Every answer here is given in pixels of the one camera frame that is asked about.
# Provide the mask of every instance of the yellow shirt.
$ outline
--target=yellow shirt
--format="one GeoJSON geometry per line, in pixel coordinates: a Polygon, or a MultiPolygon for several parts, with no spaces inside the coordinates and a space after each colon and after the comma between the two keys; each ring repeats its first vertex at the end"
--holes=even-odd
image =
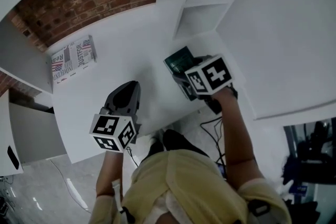
{"type": "MultiPolygon", "coordinates": [[[[170,190],[194,224],[247,223],[247,201],[266,201],[291,223],[285,203],[265,182],[258,181],[236,192],[208,157],[188,150],[157,153],[139,165],[122,205],[142,224],[155,201],[170,190]]],[[[120,222],[113,199],[97,200],[90,224],[120,222]]]]}

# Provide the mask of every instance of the white tile floor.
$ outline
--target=white tile floor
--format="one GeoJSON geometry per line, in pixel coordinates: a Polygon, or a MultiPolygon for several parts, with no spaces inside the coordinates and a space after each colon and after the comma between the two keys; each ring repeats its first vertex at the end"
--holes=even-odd
{"type": "MultiPolygon", "coordinates": [[[[281,166],[288,155],[285,133],[281,128],[261,128],[254,126],[251,118],[246,117],[251,139],[254,144],[257,162],[267,178],[278,180],[281,166]]],[[[175,130],[181,132],[195,146],[202,149],[213,160],[218,159],[218,152],[214,142],[199,127],[204,121],[212,120],[216,116],[208,107],[194,112],[174,124],[175,130]]],[[[214,134],[213,123],[208,129],[214,134]]],[[[131,145],[136,160],[142,160],[149,150],[149,136],[141,137],[136,145],[131,145]]],[[[72,224],[87,223],[90,211],[95,202],[95,186],[102,164],[103,154],[82,162],[71,164],[67,155],[44,160],[24,167],[24,173],[14,176],[13,184],[0,183],[0,189],[8,200],[12,201],[15,214],[21,222],[26,224],[72,224]],[[61,171],[68,187],[76,189],[72,195],[81,208],[69,195],[61,171]]],[[[127,191],[131,182],[130,177],[135,165],[127,153],[124,155],[123,185],[127,191]]]]}

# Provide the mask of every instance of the white shirt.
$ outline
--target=white shirt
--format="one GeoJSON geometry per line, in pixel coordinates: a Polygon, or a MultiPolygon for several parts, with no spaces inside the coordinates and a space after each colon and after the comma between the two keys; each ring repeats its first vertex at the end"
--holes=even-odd
{"type": "Polygon", "coordinates": [[[170,212],[180,224],[193,224],[170,190],[161,195],[143,224],[155,224],[159,217],[170,212]]]}

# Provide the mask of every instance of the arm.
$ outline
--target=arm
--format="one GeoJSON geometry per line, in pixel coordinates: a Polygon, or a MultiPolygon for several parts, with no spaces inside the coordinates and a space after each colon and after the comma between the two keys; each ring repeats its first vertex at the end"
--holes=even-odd
{"type": "Polygon", "coordinates": [[[122,183],[123,159],[124,154],[122,153],[106,151],[103,165],[100,170],[96,184],[97,197],[101,195],[114,196],[112,181],[120,179],[120,182],[122,183]]]}
{"type": "Polygon", "coordinates": [[[255,161],[252,142],[232,91],[225,87],[213,98],[222,107],[227,179],[238,189],[252,179],[263,178],[263,175],[255,161]]]}

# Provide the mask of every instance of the fiducial marker cube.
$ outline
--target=fiducial marker cube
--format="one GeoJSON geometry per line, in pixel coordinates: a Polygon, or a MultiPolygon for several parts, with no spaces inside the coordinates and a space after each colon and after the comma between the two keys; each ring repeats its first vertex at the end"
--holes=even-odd
{"type": "Polygon", "coordinates": [[[223,55],[215,55],[185,74],[198,95],[212,95],[233,81],[223,55]]]}
{"type": "Polygon", "coordinates": [[[135,134],[132,117],[100,114],[93,117],[90,135],[103,150],[124,152],[135,134]]]}

